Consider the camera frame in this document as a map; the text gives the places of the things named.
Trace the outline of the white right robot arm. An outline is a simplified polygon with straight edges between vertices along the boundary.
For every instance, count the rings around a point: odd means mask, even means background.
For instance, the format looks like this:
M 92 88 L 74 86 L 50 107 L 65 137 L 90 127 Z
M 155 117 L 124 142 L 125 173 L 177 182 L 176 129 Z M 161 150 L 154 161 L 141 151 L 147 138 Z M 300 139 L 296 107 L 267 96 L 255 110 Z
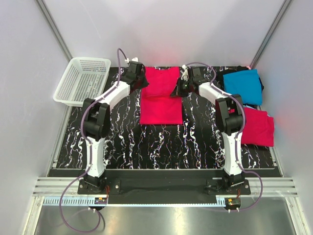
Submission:
M 171 97 L 186 97 L 189 93 L 206 98 L 215 104 L 215 123 L 224 140 L 224 171 L 229 176 L 242 174 L 241 139 L 246 123 L 241 96 L 231 95 L 208 81 L 199 67 L 182 66 L 183 73 L 178 78 Z

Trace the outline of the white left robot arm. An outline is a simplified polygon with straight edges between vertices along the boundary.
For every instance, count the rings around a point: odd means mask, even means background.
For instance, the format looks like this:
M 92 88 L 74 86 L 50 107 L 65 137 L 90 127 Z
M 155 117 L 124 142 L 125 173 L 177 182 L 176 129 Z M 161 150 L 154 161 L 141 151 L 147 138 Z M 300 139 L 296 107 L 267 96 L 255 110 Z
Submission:
M 113 85 L 97 98 L 87 98 L 83 103 L 81 135 L 87 145 L 86 175 L 100 178 L 104 171 L 103 142 L 111 129 L 111 110 L 132 92 L 149 85 L 145 67 L 141 62 L 131 61 Z

